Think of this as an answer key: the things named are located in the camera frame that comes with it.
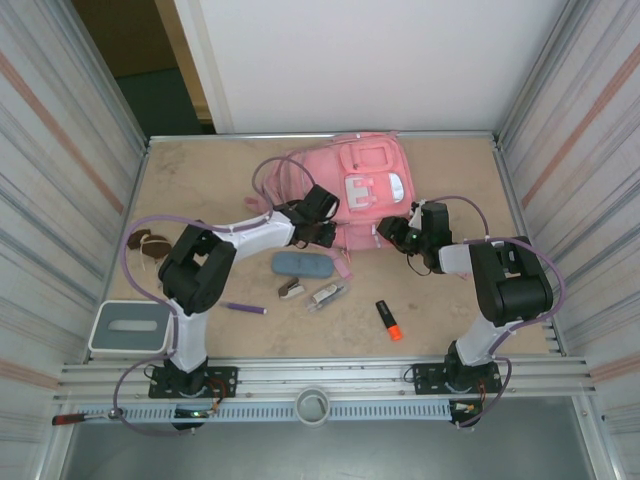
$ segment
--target purple pen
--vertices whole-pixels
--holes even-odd
[[[231,310],[240,310],[242,312],[257,313],[266,315],[267,309],[262,307],[254,307],[252,305],[243,305],[242,303],[220,302],[219,305],[230,308]]]

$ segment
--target blue pencil case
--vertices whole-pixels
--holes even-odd
[[[333,260],[319,253],[278,252],[271,261],[271,270],[288,277],[329,278]]]

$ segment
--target small box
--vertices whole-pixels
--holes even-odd
[[[165,305],[108,300],[100,305],[89,337],[92,358],[143,358],[164,353],[172,332]]]

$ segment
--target pink backpack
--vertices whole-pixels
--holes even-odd
[[[333,217],[338,224],[334,247],[349,251],[390,245],[377,233],[378,223],[391,215],[408,215],[415,198],[407,156],[394,134],[341,135],[288,156],[340,199]],[[289,162],[273,165],[262,186],[274,203],[303,198],[311,188],[304,172]],[[257,212],[268,208],[262,198],[246,198],[245,203]]]

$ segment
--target red handle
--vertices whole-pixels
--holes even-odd
[[[70,425],[84,422],[84,413],[70,413],[68,415],[56,415],[51,419],[51,425]]]

